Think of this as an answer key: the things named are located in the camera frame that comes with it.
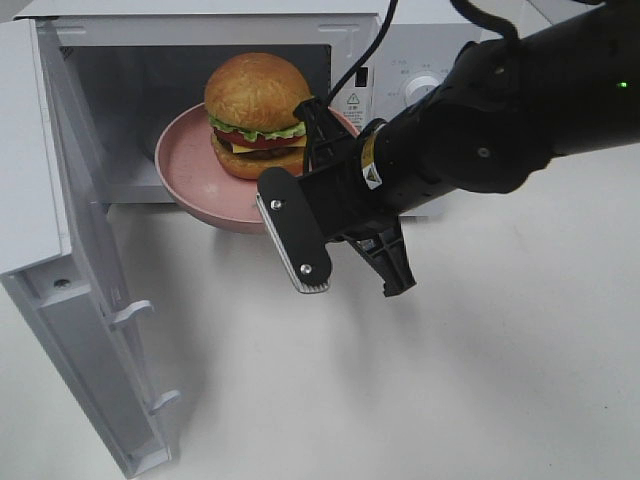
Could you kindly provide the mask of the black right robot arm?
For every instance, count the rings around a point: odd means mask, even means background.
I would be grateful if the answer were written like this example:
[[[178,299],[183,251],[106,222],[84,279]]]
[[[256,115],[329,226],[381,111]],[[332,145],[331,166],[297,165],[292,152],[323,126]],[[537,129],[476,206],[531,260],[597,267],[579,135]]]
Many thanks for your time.
[[[470,42],[443,82],[391,120],[350,134],[326,101],[295,116],[308,143],[303,173],[266,170],[257,206],[294,287],[325,291],[326,246],[347,242],[386,296],[414,283],[403,213],[451,191],[507,194],[556,157],[639,139],[639,5],[591,1],[528,37],[468,1],[455,9],[495,38]]]

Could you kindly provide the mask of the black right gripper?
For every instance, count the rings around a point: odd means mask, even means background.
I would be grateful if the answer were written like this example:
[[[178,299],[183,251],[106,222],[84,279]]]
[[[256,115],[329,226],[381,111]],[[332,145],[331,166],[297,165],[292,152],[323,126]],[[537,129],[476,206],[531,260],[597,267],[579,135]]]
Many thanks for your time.
[[[385,297],[416,285],[399,214],[382,205],[360,168],[363,143],[319,98],[294,110],[306,129],[303,172],[270,168],[261,195],[299,278],[319,285],[332,273],[326,245],[348,243],[383,282]]]

